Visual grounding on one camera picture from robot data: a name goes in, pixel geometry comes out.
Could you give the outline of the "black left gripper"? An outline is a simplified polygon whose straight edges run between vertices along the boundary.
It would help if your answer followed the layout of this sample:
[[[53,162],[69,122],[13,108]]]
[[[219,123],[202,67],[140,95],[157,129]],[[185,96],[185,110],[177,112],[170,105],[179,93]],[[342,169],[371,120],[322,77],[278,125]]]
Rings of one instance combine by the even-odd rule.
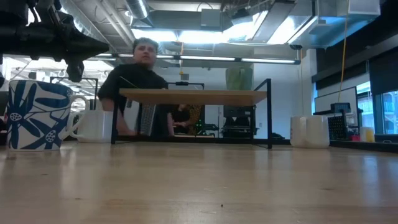
[[[28,55],[34,60],[52,57],[68,62],[71,82],[79,83],[85,69],[83,60],[109,51],[109,44],[89,37],[72,24],[34,22],[23,26],[0,21],[0,54]]]

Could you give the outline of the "white and yellow cup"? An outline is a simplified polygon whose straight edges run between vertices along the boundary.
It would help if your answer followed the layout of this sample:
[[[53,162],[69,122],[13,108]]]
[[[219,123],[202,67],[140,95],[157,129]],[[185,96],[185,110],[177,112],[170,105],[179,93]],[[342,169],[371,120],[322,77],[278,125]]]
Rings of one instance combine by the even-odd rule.
[[[361,142],[375,142],[373,127],[360,127],[359,134]]]

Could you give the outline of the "person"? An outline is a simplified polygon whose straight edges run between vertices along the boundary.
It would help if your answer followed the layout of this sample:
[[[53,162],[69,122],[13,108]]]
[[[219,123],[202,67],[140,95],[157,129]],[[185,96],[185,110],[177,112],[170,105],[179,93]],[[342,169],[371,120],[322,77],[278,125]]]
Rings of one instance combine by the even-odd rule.
[[[197,135],[201,121],[200,105],[177,105],[172,110],[174,135]]]
[[[116,129],[120,135],[135,135],[124,119],[127,98],[116,92],[118,88],[167,89],[167,82],[153,71],[158,43],[142,37],[133,43],[133,63],[118,65],[108,75],[98,91],[98,98],[105,111],[112,112],[118,104]]]

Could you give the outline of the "blue floral white mug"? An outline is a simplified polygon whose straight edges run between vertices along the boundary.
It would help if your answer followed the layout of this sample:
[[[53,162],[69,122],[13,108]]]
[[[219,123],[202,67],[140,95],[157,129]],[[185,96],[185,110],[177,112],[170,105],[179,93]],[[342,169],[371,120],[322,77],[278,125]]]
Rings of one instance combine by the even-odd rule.
[[[76,124],[70,117],[72,103],[85,102]],[[9,82],[7,148],[10,151],[58,151],[90,110],[90,101],[65,85],[33,81]]]

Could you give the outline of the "round silver air duct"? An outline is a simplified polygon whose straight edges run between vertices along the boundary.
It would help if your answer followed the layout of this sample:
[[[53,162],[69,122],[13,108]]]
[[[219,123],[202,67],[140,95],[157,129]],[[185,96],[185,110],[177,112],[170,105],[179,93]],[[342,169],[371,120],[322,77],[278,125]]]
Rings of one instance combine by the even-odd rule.
[[[145,19],[149,13],[149,5],[146,0],[125,0],[126,6],[135,19]]]

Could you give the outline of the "grey mesh panel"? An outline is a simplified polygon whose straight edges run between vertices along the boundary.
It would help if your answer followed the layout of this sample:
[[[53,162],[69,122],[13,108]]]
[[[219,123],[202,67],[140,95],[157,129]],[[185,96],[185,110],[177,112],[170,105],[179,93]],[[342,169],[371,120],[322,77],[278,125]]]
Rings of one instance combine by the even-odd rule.
[[[141,134],[150,136],[152,134],[152,128],[155,118],[156,105],[142,105],[141,114]]]

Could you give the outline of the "black perforated crate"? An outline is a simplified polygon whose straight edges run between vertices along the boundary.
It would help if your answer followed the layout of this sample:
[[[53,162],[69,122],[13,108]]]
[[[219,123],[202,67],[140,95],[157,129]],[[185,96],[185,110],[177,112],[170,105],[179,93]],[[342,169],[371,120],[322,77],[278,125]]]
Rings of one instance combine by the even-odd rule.
[[[329,136],[334,141],[359,141],[362,109],[351,109],[350,103],[333,103],[328,114]]]

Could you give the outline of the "black equipment stand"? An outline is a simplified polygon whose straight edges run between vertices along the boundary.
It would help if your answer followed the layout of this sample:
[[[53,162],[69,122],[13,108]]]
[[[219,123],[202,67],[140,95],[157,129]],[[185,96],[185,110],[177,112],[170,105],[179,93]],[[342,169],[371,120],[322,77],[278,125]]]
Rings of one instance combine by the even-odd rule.
[[[255,106],[224,106],[224,138],[252,139],[257,134]]]

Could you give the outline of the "whiteboard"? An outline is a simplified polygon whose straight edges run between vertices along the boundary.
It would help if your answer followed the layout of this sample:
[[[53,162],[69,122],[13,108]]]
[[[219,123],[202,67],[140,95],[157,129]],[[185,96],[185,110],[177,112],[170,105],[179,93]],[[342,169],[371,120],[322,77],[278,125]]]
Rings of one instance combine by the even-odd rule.
[[[341,92],[333,92],[327,95],[319,96],[315,98],[315,112],[321,112],[331,109],[333,103],[349,103],[351,112],[357,113],[357,91],[356,87],[351,87],[342,90]]]

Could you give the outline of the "long ceiling light bar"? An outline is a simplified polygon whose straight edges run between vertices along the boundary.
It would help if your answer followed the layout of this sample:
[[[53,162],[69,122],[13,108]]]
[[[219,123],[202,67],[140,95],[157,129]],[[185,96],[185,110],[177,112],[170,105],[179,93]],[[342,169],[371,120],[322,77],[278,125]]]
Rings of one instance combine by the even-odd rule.
[[[98,54],[91,59],[98,60],[114,60],[116,58],[131,58],[133,54]],[[161,60],[201,60],[214,62],[239,62],[239,63],[271,63],[271,64],[288,64],[299,65],[300,60],[289,60],[279,58],[242,58],[242,57],[216,57],[216,56],[199,56],[199,55],[157,55],[156,59]]]

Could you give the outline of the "wooden shelf black metal frame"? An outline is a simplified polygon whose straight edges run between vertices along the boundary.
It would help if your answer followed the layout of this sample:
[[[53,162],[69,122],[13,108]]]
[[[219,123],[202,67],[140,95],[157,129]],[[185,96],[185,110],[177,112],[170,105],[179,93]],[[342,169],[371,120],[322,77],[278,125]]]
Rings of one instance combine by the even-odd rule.
[[[153,138],[137,134],[123,135],[116,130],[116,120],[119,104],[115,102],[113,109],[113,123],[111,128],[111,144],[117,141],[147,141],[147,142],[197,142],[222,144],[252,144],[266,149],[272,149],[272,97],[271,79],[265,79],[259,87],[266,86],[266,91],[255,90],[169,90],[169,89],[132,89],[117,88],[116,93],[138,103],[151,105],[226,105],[251,108],[251,117],[254,117],[254,107],[262,100],[267,101],[267,138],[256,139],[219,139],[219,138]]]

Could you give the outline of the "green bag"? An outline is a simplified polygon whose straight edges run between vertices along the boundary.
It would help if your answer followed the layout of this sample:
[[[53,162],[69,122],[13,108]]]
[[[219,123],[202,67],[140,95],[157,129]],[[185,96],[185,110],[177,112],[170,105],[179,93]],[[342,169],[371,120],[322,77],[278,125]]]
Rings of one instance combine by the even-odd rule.
[[[227,90],[252,90],[254,78],[251,67],[231,67],[225,72]]]

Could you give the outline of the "white mug green interior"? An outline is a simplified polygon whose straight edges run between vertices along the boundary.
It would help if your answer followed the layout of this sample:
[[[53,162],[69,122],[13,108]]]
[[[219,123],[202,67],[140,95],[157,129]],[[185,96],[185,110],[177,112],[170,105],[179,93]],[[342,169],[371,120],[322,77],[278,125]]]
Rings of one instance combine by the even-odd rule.
[[[306,118],[306,142],[310,148],[324,149],[330,145],[328,118],[314,115]]]

